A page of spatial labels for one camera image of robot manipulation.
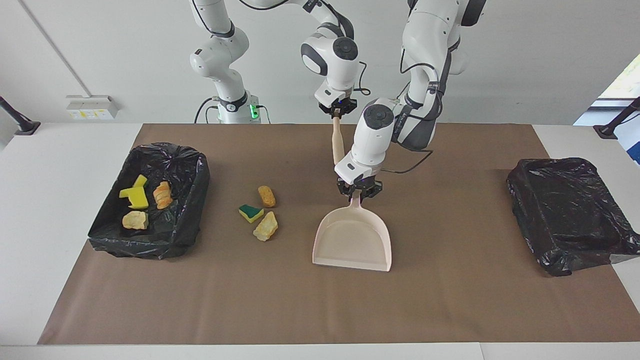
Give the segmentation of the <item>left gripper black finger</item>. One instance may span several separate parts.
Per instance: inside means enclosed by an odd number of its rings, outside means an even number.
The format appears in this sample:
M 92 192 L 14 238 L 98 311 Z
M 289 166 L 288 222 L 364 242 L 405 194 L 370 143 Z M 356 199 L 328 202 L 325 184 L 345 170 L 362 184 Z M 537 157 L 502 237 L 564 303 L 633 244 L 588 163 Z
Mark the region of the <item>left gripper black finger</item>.
M 351 201 L 357 187 L 353 184 L 348 184 L 342 178 L 338 178 L 336 180 L 336 185 L 340 194 L 346 196 L 348 201 Z
M 375 178 L 364 178 L 359 181 L 359 200 L 372 199 L 383 190 L 383 182 Z

